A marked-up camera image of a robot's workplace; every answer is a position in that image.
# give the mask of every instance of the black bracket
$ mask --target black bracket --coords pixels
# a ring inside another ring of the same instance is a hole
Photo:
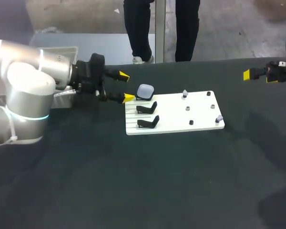
[[[157,126],[159,120],[160,120],[160,117],[157,115],[152,122],[147,122],[145,120],[138,120],[137,123],[138,123],[139,128],[145,127],[145,128],[154,129]]]
[[[157,107],[158,103],[154,102],[151,108],[145,107],[145,106],[137,106],[137,112],[143,113],[143,114],[150,114],[152,115]]]

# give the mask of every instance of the white board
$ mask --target white board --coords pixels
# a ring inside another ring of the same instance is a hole
[[[183,94],[154,95],[151,101],[132,100],[125,104],[125,120],[127,135],[151,135],[178,133],[201,130],[223,129],[224,121],[216,123],[216,118],[221,115],[214,92],[207,96],[207,92],[192,92],[186,98]],[[138,114],[136,106],[152,107],[154,102],[158,106],[153,114]],[[139,127],[139,119],[152,122],[156,116],[160,117],[155,129]]]

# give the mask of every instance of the leg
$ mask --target leg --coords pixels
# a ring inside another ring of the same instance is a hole
[[[176,62],[191,61],[199,30],[200,0],[176,0]]]
[[[125,27],[133,56],[139,56],[145,62],[152,56],[148,41],[152,2],[154,0],[124,0]]]

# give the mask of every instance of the shoe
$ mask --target shoe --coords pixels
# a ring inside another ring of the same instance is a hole
[[[151,56],[151,58],[149,59],[149,61],[143,61],[141,57],[139,56],[134,56],[133,57],[133,64],[146,64],[146,63],[154,63],[154,57]]]

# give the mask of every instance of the gray wall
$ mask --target gray wall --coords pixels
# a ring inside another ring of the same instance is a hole
[[[25,0],[0,0],[0,39],[29,44],[32,36]]]

